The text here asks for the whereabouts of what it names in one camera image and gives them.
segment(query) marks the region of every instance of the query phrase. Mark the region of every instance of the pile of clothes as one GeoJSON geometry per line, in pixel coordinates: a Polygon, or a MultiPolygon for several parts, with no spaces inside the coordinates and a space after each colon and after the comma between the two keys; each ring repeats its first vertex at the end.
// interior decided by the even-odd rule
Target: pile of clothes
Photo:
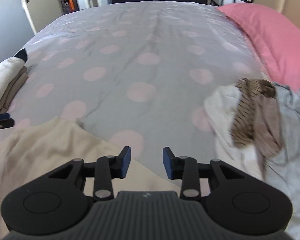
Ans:
{"type": "Polygon", "coordinates": [[[218,158],[285,193],[286,232],[300,240],[300,97],[288,86],[242,79],[205,100],[218,158]]]}
{"type": "Polygon", "coordinates": [[[0,114],[7,112],[15,94],[28,78],[24,64],[28,56],[25,49],[0,63],[0,114]]]}

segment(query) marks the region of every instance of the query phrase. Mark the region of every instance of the striped brown garment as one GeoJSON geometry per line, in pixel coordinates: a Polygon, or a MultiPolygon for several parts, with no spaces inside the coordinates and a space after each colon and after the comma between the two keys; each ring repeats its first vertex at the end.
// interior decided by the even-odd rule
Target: striped brown garment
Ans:
{"type": "Polygon", "coordinates": [[[239,80],[236,87],[241,92],[241,98],[231,127],[231,136],[234,145],[242,148],[253,143],[255,139],[256,96],[261,94],[267,98],[274,98],[276,90],[269,81],[247,78],[239,80]]]}

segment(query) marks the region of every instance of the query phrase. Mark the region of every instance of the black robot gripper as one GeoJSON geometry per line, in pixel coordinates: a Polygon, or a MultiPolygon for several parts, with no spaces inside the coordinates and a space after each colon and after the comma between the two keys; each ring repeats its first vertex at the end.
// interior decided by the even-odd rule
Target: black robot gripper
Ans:
{"type": "Polygon", "coordinates": [[[127,146],[95,163],[74,159],[15,189],[1,206],[5,240],[291,240],[286,195],[218,159],[197,163],[168,147],[163,164],[169,179],[182,180],[180,197],[120,191],[114,198],[111,180],[126,176],[130,159],[127,146]],[[83,194],[86,178],[94,178],[93,196],[83,194]],[[208,196],[200,178],[208,179],[208,196]]]}

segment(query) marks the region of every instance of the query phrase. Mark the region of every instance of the stack of folded clothes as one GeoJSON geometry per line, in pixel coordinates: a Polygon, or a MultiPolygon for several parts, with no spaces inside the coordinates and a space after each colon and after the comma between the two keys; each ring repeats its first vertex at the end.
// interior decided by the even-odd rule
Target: stack of folded clothes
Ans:
{"type": "Polygon", "coordinates": [[[24,64],[28,56],[25,49],[0,63],[0,114],[7,112],[12,99],[28,78],[24,64]]]}

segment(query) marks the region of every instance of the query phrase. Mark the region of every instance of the bedsheet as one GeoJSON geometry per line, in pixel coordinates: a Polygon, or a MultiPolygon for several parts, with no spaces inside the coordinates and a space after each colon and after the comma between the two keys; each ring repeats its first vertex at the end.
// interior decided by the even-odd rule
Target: bedsheet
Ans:
{"type": "Polygon", "coordinates": [[[79,118],[89,133],[131,146],[133,158],[162,178],[166,146],[202,163],[215,157],[205,98],[220,85],[261,77],[235,23],[195,3],[81,10],[55,20],[24,47],[29,79],[9,109],[17,124],[0,131],[0,142],[54,116],[79,118]]]}

